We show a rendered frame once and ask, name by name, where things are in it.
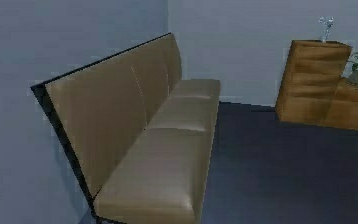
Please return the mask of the tan sofa with black frame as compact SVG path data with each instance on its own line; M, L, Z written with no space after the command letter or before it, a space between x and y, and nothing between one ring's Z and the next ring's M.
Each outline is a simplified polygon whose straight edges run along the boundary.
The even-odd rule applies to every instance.
M200 224L221 84L167 33L32 86L95 224Z

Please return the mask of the clear glass vase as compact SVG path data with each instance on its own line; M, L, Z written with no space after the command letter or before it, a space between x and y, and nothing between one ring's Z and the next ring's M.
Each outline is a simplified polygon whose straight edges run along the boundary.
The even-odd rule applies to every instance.
M321 35L321 42L325 43L330 35L330 29L334 25L334 18L321 16L318 22L322 25L323 28L323 33Z

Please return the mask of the tall wooden chest of drawers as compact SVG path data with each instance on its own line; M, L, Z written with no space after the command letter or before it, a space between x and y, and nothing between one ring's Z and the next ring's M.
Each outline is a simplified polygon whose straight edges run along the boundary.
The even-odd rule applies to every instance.
M322 124L351 51L337 41L293 40L276 100L279 120Z

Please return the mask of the low wooden cabinet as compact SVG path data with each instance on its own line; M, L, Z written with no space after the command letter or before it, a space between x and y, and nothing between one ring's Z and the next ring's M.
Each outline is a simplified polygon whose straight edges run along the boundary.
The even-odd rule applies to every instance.
M323 125L358 130L358 86L340 79Z

